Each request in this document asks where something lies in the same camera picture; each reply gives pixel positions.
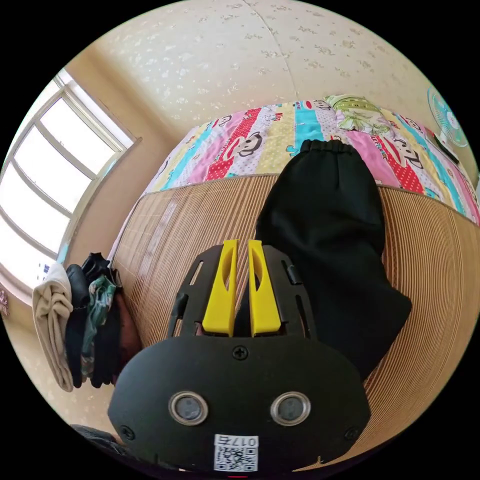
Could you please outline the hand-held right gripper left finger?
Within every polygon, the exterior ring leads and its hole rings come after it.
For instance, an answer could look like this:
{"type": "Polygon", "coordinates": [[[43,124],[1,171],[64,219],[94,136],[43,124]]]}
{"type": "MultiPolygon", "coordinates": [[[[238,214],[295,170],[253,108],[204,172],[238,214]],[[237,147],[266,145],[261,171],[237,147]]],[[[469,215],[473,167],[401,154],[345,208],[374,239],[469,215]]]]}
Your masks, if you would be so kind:
{"type": "Polygon", "coordinates": [[[234,333],[237,259],[238,240],[224,241],[202,320],[202,329],[209,335],[232,336],[234,333]]]}

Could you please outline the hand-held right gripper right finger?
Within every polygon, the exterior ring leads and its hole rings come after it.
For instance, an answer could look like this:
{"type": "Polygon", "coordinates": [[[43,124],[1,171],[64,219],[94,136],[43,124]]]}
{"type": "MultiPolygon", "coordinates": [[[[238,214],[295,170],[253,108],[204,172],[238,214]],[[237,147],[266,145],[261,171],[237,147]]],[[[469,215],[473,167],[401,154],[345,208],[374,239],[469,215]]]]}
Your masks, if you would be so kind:
{"type": "Polygon", "coordinates": [[[276,334],[281,328],[281,319],[262,242],[249,240],[247,249],[251,335],[276,334]]]}

